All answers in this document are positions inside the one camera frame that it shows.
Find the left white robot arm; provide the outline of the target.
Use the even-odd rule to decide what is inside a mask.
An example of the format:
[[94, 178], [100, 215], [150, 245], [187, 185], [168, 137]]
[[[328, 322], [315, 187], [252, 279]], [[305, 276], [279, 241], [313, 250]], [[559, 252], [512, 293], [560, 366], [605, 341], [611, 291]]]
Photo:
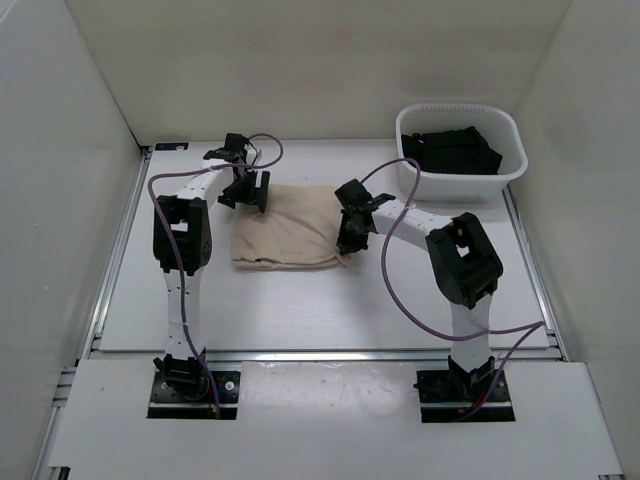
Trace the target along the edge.
[[201, 281], [213, 253], [209, 210], [215, 204], [266, 210], [270, 172], [259, 164], [257, 138], [229, 133], [221, 147], [205, 153], [199, 168], [147, 181], [154, 208], [152, 253], [168, 298], [165, 354], [154, 364], [169, 387], [189, 402], [207, 401], [216, 413], [219, 387], [200, 338]]

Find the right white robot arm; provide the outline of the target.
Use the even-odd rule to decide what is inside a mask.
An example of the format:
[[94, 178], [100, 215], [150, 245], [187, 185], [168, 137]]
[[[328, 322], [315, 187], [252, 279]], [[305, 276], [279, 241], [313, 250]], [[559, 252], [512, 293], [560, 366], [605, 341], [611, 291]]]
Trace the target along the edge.
[[[387, 193], [374, 196], [356, 179], [340, 186], [335, 196], [342, 214], [337, 238], [339, 253], [366, 250], [371, 234], [384, 237], [380, 265], [391, 299], [415, 326], [451, 343], [450, 390], [460, 399], [476, 397], [496, 374], [495, 357], [489, 346], [489, 311], [504, 272], [479, 219], [466, 212], [445, 226], [430, 230], [426, 212]], [[394, 290], [388, 273], [388, 250], [393, 238], [428, 253], [436, 286], [449, 302], [450, 334], [421, 322]]]

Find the beige trousers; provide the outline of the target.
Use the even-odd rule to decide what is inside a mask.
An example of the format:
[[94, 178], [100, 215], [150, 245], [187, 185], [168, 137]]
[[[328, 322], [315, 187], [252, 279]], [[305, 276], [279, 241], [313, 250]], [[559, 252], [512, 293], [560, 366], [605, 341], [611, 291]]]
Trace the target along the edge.
[[341, 205], [330, 185], [273, 185], [267, 208], [243, 206], [231, 240], [234, 267], [251, 271], [347, 267], [339, 253]]

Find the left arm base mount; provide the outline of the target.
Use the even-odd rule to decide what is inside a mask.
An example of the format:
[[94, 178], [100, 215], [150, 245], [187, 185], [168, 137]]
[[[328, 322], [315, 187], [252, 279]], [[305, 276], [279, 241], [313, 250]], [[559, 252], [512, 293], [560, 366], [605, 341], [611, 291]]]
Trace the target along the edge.
[[192, 358], [174, 362], [155, 358], [147, 417], [150, 419], [235, 420], [241, 372], [211, 370], [207, 376]]

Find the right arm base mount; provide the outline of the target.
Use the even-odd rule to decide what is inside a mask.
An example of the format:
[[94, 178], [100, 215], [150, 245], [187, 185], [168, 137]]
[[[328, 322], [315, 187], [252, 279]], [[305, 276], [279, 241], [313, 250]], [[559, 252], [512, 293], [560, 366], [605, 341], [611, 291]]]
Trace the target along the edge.
[[414, 388], [418, 392], [421, 422], [444, 424], [457, 422], [505, 423], [516, 420], [505, 373], [501, 372], [495, 388], [482, 406], [471, 416], [486, 396], [492, 379], [482, 380], [470, 392], [457, 385], [448, 370], [418, 370]]

